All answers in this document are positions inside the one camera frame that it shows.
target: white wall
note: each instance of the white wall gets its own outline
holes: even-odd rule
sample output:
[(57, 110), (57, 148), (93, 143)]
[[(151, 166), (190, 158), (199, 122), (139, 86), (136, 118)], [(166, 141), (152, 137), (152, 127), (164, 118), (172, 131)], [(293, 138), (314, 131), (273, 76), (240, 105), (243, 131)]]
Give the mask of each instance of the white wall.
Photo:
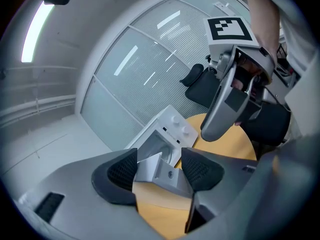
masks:
[[(0, 109), (79, 91), (80, 111), (93, 71), (108, 46), (140, 13), (161, 0), (70, 0), (54, 6), (38, 37), (33, 62), (21, 55), (29, 25), (43, 0), (26, 0), (0, 42)], [(82, 81), (77, 84), (81, 72)]]
[(110, 151), (83, 119), (73, 114), (5, 144), (0, 175), (17, 200), (59, 167)]

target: white ceiling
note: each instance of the white ceiling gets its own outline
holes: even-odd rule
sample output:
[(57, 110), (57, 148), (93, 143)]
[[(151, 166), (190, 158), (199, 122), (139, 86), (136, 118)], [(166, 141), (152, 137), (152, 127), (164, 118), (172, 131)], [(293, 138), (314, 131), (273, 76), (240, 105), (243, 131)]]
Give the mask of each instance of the white ceiling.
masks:
[(8, 116), (16, 108), (24, 109), (21, 104), (28, 107), (26, 113), (30, 107), (37, 111), (36, 99), (66, 97), (69, 101), (76, 94), (77, 80), (92, 48), (108, 26), (138, 0), (70, 0), (67, 5), (54, 6), (38, 37), (33, 62), (22, 63), (26, 34), (42, 1), (26, 0), (1, 39), (0, 70), (5, 69), (6, 78), (0, 81), (0, 126), (3, 110)]

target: white sleeve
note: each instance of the white sleeve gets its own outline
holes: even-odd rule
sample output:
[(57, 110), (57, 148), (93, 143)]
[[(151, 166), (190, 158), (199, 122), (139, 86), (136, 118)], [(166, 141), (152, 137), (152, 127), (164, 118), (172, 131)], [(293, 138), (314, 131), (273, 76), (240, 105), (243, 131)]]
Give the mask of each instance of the white sleeve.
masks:
[(320, 50), (308, 63), (305, 73), (285, 96), (302, 136), (320, 133)]
[(302, 76), (313, 60), (318, 48), (307, 24), (292, 23), (280, 12), (280, 20), (287, 47), (287, 61)]

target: black rubber pad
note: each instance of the black rubber pad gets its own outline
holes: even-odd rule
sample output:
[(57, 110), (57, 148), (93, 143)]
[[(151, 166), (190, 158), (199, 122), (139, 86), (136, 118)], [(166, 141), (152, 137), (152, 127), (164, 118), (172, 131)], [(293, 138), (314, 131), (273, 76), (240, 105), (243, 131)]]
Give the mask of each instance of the black rubber pad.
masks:
[(241, 108), (242, 104), (245, 102), (248, 94), (245, 92), (238, 90), (236, 88), (232, 88), (230, 94), (225, 99), (225, 103), (235, 112)]
[(186, 87), (191, 86), (195, 81), (197, 81), (197, 79), (200, 77), (203, 71), (204, 66), (202, 64), (193, 65), (186, 77), (180, 80), (180, 83), (182, 83)]
[(115, 205), (137, 207), (132, 185), (136, 175), (137, 149), (132, 148), (116, 158), (99, 165), (91, 176), (95, 191)]
[(34, 212), (45, 222), (49, 223), (64, 198), (63, 194), (50, 192)]
[(194, 192), (212, 189), (223, 178), (223, 167), (203, 155), (181, 149), (181, 167)]

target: black office chair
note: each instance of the black office chair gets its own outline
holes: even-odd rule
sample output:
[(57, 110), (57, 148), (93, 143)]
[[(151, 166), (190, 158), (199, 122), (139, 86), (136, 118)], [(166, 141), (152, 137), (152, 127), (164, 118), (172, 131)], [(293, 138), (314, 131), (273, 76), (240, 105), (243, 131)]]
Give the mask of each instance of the black office chair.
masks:
[[(180, 82), (188, 87), (185, 96), (193, 102), (209, 108), (220, 81), (215, 74), (202, 64), (195, 64), (189, 74)], [(291, 113), (280, 104), (263, 103), (258, 116), (240, 126), (251, 141), (259, 143), (256, 156), (262, 155), (264, 145), (276, 147), (285, 138), (290, 124)]]

